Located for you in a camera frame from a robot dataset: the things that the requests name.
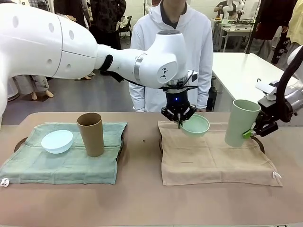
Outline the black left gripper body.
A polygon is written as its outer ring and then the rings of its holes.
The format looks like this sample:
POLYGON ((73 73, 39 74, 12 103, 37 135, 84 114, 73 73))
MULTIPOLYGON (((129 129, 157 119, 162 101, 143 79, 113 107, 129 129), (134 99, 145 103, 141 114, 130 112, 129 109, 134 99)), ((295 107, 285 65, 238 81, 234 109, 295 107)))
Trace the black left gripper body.
POLYGON ((184 114, 190 107, 187 91, 182 91, 179 93, 166 92, 166 100, 166 108, 173 114, 184 114))

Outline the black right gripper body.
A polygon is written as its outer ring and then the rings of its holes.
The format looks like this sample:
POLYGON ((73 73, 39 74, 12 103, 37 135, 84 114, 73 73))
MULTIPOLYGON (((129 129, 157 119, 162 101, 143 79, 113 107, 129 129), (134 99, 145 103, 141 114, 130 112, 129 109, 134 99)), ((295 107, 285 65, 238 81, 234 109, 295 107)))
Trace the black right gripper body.
POLYGON ((264 113, 263 123, 272 123, 278 120, 288 122, 288 101, 286 98, 278 98, 275 101, 269 101, 263 97, 258 101, 261 111, 264 113))

